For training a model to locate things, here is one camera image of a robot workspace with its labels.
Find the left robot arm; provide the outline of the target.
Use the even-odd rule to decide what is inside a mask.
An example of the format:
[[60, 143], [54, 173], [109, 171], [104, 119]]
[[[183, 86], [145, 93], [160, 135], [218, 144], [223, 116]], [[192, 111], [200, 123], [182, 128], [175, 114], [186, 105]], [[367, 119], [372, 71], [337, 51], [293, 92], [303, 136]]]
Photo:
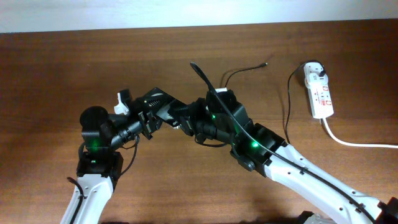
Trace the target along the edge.
[[76, 178], [68, 178], [74, 192], [62, 223], [98, 223], [119, 178], [126, 173], [119, 149], [130, 141], [136, 149], [141, 135], [150, 139], [164, 121], [158, 111], [170, 100], [158, 88], [136, 99], [129, 90], [122, 90], [117, 98], [114, 113], [92, 106], [80, 116], [83, 143], [78, 149]]

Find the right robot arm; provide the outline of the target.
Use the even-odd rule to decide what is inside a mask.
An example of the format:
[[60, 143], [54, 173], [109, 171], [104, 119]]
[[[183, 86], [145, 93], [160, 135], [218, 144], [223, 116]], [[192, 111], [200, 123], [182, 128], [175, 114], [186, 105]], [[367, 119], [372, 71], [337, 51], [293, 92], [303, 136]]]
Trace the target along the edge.
[[384, 203], [312, 164], [284, 138], [253, 123], [231, 90], [209, 91], [189, 105], [174, 101], [167, 112], [187, 134], [229, 144], [239, 165], [298, 193], [334, 223], [397, 223], [395, 197]]

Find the black flip smartphone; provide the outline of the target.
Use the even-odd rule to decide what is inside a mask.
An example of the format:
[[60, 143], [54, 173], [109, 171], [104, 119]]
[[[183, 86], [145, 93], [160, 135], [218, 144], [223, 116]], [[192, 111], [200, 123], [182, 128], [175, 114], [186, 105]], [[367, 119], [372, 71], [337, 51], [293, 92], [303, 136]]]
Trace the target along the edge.
[[157, 118], [173, 128], [181, 125], [181, 116], [187, 105], [159, 88], [153, 88], [144, 96], [145, 107]]

